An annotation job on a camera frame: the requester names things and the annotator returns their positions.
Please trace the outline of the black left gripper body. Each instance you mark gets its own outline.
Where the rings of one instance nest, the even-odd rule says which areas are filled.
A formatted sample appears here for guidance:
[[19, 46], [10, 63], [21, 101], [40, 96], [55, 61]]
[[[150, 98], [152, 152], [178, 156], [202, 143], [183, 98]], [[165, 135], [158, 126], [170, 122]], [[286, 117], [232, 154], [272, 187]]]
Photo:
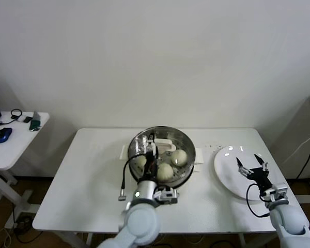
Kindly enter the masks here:
[[150, 181], [157, 181], [158, 173], [158, 161], [157, 155], [154, 155], [152, 152], [148, 152], [145, 155], [146, 164], [144, 166], [143, 179]]

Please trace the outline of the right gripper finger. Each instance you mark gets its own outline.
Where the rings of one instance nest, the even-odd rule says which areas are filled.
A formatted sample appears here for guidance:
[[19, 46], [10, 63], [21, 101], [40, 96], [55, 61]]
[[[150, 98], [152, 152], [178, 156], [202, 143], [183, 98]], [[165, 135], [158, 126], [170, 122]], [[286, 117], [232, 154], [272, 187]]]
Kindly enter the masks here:
[[261, 165], [262, 170], [263, 170], [264, 172], [268, 172], [268, 171], [269, 171], [269, 170], [268, 170], [268, 163], [265, 162], [265, 161], [263, 160], [263, 158], [260, 157], [260, 156], [257, 155], [257, 154], [254, 154], [254, 156], [255, 156], [257, 162]]
[[251, 174], [251, 170], [249, 170], [248, 168], [244, 167], [242, 165], [242, 162], [239, 160], [239, 158], [236, 158], [237, 160], [237, 164], [238, 164], [238, 172], [244, 176], [244, 177], [248, 177]]

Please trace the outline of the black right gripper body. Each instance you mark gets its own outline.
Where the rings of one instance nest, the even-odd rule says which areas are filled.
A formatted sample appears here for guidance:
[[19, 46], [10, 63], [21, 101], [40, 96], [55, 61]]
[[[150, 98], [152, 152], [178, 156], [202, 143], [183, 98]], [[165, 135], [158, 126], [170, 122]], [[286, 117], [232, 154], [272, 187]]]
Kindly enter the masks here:
[[261, 191], [268, 190], [272, 187], [272, 183], [268, 179], [269, 171], [263, 170], [261, 167], [250, 169], [251, 173], [248, 174], [248, 179], [256, 182]]

